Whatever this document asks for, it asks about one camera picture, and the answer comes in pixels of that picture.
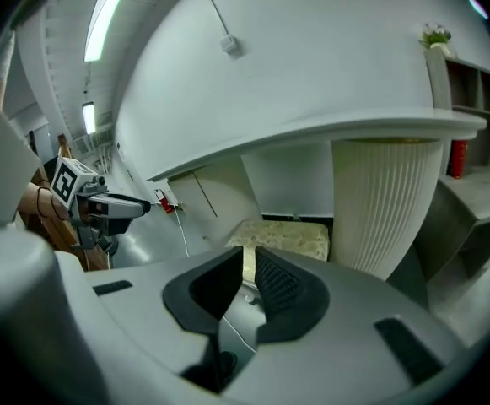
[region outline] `cable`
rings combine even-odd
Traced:
[[[53,211],[55,212],[56,216],[60,220],[67,220],[66,218],[63,219],[61,216],[59,216],[59,213],[57,212],[56,206],[53,205],[53,192],[52,191],[50,191],[50,204],[53,207]]]
[[[42,214],[41,210],[40,210],[40,206],[39,206],[39,199],[40,199],[40,189],[43,189],[42,186],[39,186],[39,188],[36,190],[36,209],[38,210],[39,212],[39,215],[44,218],[44,219],[48,219],[50,216],[45,216],[44,214]]]
[[[228,29],[226,29],[226,24],[224,24],[222,20],[222,16],[220,16],[220,12],[218,11],[217,5],[214,4],[214,0],[210,0],[211,4],[213,5],[214,11],[217,13],[218,19],[220,20],[220,24],[222,25],[222,30],[224,31],[225,35],[228,35]]]
[[[180,233],[183,234],[183,241],[185,242],[185,252],[186,256],[189,257],[190,255],[188,254],[188,245],[186,244],[186,237],[185,237],[185,231],[183,231],[183,227],[180,224],[179,220],[179,214],[177,213],[177,206],[174,207],[175,210],[175,216],[177,216],[177,222],[179,223],[179,228],[180,228]]]
[[[252,351],[252,353],[256,354],[256,350],[255,350],[255,349],[253,349],[253,348],[252,348],[252,347],[251,347],[251,346],[250,346],[250,345],[249,345],[249,344],[248,344],[248,343],[247,343],[247,342],[246,342],[246,341],[243,339],[243,337],[241,336],[241,334],[240,334],[240,333],[239,333],[239,332],[238,332],[238,331],[235,329],[235,327],[234,327],[234,326],[232,326],[232,325],[231,325],[231,323],[230,323],[230,322],[229,322],[229,321],[226,319],[226,317],[225,317],[225,316],[223,316],[222,318],[223,318],[223,320],[225,320],[225,321],[228,323],[228,325],[229,325],[229,326],[231,327],[231,329],[232,329],[232,330],[235,332],[235,334],[236,334],[237,336],[239,336],[239,339],[241,340],[241,342],[242,342],[242,343],[243,343],[243,344],[244,344],[244,345],[245,345],[245,346],[246,346],[246,347],[247,347],[247,348],[248,348],[250,351]]]

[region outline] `red fire extinguisher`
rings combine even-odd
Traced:
[[[164,193],[160,189],[157,189],[156,191],[154,191],[154,194],[157,196],[157,199],[160,201],[160,204],[162,205],[162,207],[164,207],[164,211],[167,214],[173,213],[174,206],[172,206],[170,204],[170,202],[168,201],[168,198],[166,198]]]

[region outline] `ceiling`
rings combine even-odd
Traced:
[[[113,132],[111,110],[123,63],[157,1],[121,0],[106,35],[102,58],[91,63],[83,61],[83,53],[96,0],[47,2],[42,20],[46,73],[55,106],[81,154],[88,154],[90,149],[82,104],[93,101],[95,106],[97,133],[91,142],[95,147],[109,142]]]

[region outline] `fluorescent light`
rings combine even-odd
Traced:
[[[89,23],[87,32],[87,45],[85,46],[86,62],[96,62],[102,55],[102,48],[108,28],[110,27],[111,18],[117,9],[120,0],[97,0],[94,5],[93,15]]]
[[[469,0],[471,6],[481,15],[484,19],[488,19],[488,13],[477,0]]]
[[[96,131],[96,126],[94,124],[94,103],[89,102],[88,104],[83,104],[83,121],[85,122],[85,130],[87,134],[94,133]]]

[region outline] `black foam insert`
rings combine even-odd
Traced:
[[[256,248],[255,282],[266,316],[257,331],[258,343],[303,337],[329,306],[329,291],[320,278],[264,247]]]
[[[235,247],[169,281],[164,305],[188,332],[215,337],[242,282],[243,248]]]

